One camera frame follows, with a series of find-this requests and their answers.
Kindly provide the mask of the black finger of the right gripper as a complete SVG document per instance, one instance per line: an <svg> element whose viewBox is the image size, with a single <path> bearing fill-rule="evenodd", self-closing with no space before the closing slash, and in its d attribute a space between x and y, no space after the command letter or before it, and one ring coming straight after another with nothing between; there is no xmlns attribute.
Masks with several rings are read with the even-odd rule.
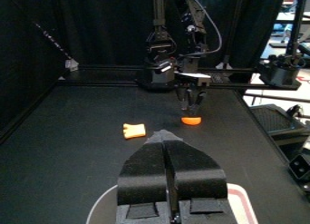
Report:
<svg viewBox="0 0 310 224"><path fill-rule="evenodd" d="M204 97L206 97L206 92L200 92L198 94L196 101L195 101L195 103L192 104L192 106L190 108L190 115L191 116L196 115Z"/></svg>
<svg viewBox="0 0 310 224"><path fill-rule="evenodd" d="M180 108L184 111L188 107L191 100L191 90L190 89L182 89L180 90Z"/></svg>

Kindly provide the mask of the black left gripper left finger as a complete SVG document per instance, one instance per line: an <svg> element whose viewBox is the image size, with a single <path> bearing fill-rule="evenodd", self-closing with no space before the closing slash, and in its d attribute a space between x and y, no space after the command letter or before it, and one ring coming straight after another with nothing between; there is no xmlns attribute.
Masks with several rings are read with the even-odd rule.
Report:
<svg viewBox="0 0 310 224"><path fill-rule="evenodd" d="M115 224L171 224L171 169L164 142L167 130L155 131L126 160L118 179Z"/></svg>

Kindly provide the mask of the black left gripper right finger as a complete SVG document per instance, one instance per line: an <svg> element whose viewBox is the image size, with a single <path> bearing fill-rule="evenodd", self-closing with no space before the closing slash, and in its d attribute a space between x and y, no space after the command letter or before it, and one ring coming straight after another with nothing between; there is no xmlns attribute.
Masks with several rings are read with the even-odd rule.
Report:
<svg viewBox="0 0 310 224"><path fill-rule="evenodd" d="M226 174L211 156L162 131L180 224L238 224L227 200Z"/></svg>

